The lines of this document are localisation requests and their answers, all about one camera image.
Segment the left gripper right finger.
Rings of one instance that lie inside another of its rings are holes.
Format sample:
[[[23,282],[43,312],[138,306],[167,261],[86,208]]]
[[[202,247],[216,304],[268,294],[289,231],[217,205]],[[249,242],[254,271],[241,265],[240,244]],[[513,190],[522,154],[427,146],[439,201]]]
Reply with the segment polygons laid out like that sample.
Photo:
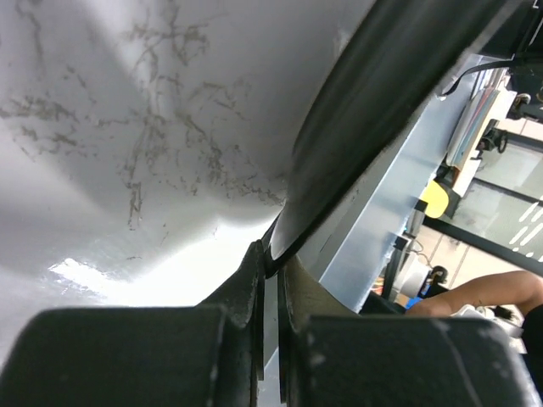
[[[483,318],[359,315],[297,259],[278,273],[288,406],[539,406],[506,333]]]

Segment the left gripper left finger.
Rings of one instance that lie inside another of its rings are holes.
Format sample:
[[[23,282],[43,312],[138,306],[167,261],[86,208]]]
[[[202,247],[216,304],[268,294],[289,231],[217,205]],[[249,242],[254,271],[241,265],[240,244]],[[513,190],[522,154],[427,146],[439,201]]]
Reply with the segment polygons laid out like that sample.
[[[254,406],[263,377],[265,256],[193,307],[45,310],[3,367],[4,406]]]

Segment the black rimmed beige plate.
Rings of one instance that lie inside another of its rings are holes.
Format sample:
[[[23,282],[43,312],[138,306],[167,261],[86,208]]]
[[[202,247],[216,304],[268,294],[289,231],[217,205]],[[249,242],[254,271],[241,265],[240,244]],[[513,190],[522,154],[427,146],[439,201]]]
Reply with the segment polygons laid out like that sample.
[[[293,149],[287,200],[267,253],[295,253],[377,156],[516,1],[377,1],[334,65]]]

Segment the person's forearm in background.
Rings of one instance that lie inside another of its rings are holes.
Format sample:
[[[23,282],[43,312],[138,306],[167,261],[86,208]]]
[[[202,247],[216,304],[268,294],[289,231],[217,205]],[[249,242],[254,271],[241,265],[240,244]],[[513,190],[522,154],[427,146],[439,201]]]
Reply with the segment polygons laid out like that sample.
[[[526,270],[481,276],[417,302],[406,314],[448,317],[465,305],[474,308],[513,305],[526,316],[532,309],[542,305],[542,278]]]

